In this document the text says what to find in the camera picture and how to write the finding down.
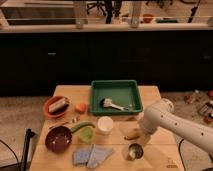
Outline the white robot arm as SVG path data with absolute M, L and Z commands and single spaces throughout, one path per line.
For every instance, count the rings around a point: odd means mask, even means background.
M 175 116 L 173 111 L 173 103 L 162 98 L 145 108 L 144 116 L 138 121 L 139 127 L 150 135 L 162 127 L 213 155 L 213 129 Z

